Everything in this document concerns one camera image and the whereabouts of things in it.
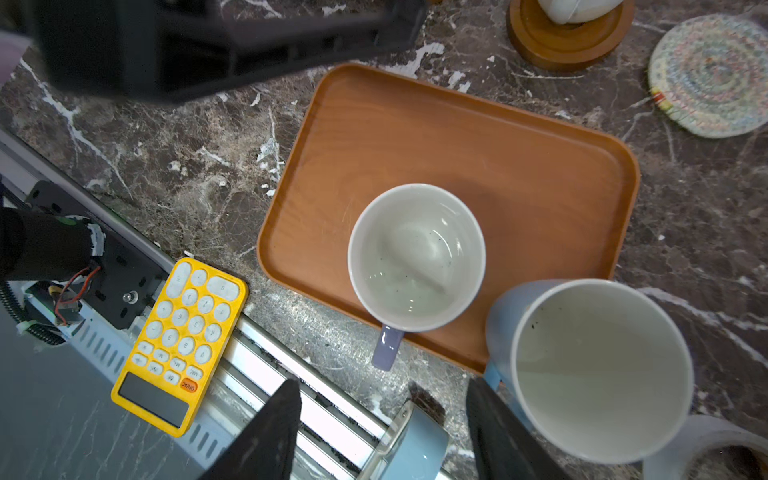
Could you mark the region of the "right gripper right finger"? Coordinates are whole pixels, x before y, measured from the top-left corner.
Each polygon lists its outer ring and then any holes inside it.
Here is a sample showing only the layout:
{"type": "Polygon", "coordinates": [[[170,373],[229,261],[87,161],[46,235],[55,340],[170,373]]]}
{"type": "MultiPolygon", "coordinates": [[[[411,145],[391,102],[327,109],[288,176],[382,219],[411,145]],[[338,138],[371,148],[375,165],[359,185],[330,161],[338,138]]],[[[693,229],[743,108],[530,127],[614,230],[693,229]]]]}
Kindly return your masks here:
{"type": "Polygon", "coordinates": [[[468,383],[466,414],[481,479],[567,479],[569,475],[534,439],[483,379],[468,383]]]}

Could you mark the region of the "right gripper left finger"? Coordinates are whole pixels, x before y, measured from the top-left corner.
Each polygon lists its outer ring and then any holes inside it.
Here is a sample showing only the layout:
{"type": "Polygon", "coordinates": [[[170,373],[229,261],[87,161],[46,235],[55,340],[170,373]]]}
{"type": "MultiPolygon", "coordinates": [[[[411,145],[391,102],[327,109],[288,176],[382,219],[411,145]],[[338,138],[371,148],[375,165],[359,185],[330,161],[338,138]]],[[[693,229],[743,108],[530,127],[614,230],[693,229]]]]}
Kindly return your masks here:
{"type": "Polygon", "coordinates": [[[300,413],[299,382],[286,380],[200,479],[289,479],[300,413]]]}

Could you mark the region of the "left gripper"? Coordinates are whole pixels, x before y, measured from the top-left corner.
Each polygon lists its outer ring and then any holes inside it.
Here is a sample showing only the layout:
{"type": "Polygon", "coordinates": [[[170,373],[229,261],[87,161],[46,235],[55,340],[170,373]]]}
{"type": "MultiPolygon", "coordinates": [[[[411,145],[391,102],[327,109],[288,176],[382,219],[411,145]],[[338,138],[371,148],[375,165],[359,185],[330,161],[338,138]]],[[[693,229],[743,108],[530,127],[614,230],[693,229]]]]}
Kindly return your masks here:
{"type": "Polygon", "coordinates": [[[20,31],[60,90],[186,102],[413,46],[426,1],[378,13],[226,20],[213,1],[23,1],[20,31]]]}

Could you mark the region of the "white mug blue handle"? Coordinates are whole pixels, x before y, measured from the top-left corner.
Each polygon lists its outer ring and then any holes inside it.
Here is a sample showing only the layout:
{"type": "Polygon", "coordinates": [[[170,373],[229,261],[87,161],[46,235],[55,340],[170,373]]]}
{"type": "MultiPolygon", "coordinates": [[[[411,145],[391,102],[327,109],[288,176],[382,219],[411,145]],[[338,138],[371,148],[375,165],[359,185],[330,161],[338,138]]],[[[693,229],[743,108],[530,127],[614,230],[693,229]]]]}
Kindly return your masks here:
{"type": "Polygon", "coordinates": [[[540,280],[501,295],[486,320],[491,388],[523,427],[599,464],[640,461],[681,430],[691,354],[648,296],[601,279],[540,280]]]}

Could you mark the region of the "brown wooden coaster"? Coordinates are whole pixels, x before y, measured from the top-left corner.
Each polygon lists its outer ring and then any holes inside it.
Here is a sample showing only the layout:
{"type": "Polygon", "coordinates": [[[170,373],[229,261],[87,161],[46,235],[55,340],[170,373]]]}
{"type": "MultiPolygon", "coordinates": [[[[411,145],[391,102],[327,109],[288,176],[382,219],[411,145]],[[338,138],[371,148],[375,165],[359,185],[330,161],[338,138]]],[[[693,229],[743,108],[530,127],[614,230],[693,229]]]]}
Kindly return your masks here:
{"type": "Polygon", "coordinates": [[[512,1],[507,32],[512,45],[529,63],[554,72],[585,69],[613,52],[627,35],[635,3],[622,1],[585,22],[556,24],[538,1],[512,1]]]}

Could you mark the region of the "multicolour braided coaster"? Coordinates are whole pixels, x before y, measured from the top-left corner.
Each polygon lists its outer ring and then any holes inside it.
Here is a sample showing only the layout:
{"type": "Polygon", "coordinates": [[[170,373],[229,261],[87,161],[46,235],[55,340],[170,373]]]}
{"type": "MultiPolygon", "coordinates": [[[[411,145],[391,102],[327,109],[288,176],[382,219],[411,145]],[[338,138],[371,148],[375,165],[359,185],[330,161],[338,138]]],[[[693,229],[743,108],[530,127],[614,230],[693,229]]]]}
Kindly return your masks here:
{"type": "Polygon", "coordinates": [[[731,15],[686,20],[656,45],[652,100],[692,134],[723,139],[767,122],[767,30],[731,15]]]}

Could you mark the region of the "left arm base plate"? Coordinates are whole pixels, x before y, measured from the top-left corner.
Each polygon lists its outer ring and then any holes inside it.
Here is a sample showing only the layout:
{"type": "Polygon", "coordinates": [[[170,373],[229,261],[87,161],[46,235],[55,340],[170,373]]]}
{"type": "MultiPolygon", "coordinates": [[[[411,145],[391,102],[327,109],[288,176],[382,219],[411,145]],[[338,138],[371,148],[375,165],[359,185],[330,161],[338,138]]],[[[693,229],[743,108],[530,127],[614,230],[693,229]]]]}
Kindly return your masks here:
{"type": "Polygon", "coordinates": [[[41,180],[34,185],[27,202],[45,213],[85,217],[101,226],[106,236],[99,260],[102,269],[91,281],[84,301],[115,329],[129,329],[153,303],[157,288],[167,279],[166,272],[60,186],[41,180]]]}

